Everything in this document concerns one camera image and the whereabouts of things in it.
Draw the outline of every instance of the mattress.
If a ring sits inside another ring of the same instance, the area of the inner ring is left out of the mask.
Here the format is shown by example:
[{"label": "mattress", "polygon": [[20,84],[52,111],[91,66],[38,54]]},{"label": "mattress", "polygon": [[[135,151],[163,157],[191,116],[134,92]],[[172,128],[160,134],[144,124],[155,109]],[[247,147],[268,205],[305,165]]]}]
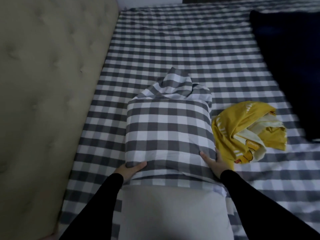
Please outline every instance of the mattress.
[{"label": "mattress", "polygon": [[[320,0],[244,0],[122,11],[70,174],[60,232],[106,177],[124,163],[127,103],[171,67],[185,70],[192,82],[210,89],[213,116],[248,100],[277,109],[287,128],[287,150],[268,148],[262,160],[237,164],[235,170],[254,188],[320,231],[320,145],[304,138],[297,116],[263,62],[249,24],[253,9],[313,12],[319,6]],[[201,182],[181,175],[157,175],[132,183],[192,187]],[[121,226],[121,198],[120,191],[114,209],[114,239]],[[235,239],[246,239],[237,213],[229,218]]]}]

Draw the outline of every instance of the hand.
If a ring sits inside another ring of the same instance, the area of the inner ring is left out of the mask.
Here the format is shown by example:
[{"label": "hand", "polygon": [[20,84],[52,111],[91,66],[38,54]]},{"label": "hand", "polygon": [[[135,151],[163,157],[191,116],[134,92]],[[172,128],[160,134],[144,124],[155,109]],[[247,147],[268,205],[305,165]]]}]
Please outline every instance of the hand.
[{"label": "hand", "polygon": [[200,156],[206,162],[206,164],[211,168],[214,175],[220,179],[220,175],[225,170],[231,170],[231,168],[223,161],[220,151],[216,148],[217,161],[210,159],[206,154],[200,152]]},{"label": "hand", "polygon": [[122,164],[120,167],[118,167],[113,173],[119,173],[122,175],[123,180],[129,180],[132,176],[134,176],[138,171],[143,169],[147,165],[146,161],[143,161],[139,163],[137,166],[133,168],[127,168],[126,164]]}]

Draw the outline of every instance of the yellow towel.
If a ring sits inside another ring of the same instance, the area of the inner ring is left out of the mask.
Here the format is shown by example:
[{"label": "yellow towel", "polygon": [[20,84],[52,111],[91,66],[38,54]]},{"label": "yellow towel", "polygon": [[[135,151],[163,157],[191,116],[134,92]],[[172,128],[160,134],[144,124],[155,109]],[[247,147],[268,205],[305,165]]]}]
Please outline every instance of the yellow towel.
[{"label": "yellow towel", "polygon": [[212,121],[216,147],[234,169],[234,163],[262,159],[266,147],[286,150],[286,128],[276,109],[262,102],[246,101],[222,111]]}]

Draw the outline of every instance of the tufted headboard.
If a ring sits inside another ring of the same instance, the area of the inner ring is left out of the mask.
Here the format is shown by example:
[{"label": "tufted headboard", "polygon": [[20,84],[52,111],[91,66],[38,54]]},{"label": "tufted headboard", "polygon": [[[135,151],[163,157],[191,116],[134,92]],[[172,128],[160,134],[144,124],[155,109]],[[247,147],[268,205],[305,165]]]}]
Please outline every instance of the tufted headboard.
[{"label": "tufted headboard", "polygon": [[116,0],[0,0],[0,238],[53,233]]}]

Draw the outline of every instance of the navy blue pillow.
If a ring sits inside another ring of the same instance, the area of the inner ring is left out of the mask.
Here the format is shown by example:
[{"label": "navy blue pillow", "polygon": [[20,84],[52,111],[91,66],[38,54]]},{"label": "navy blue pillow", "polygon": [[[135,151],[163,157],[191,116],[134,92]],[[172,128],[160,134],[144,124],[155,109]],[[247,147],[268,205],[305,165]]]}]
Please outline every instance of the navy blue pillow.
[{"label": "navy blue pillow", "polygon": [[320,12],[250,12],[253,34],[306,138],[320,142]]}]

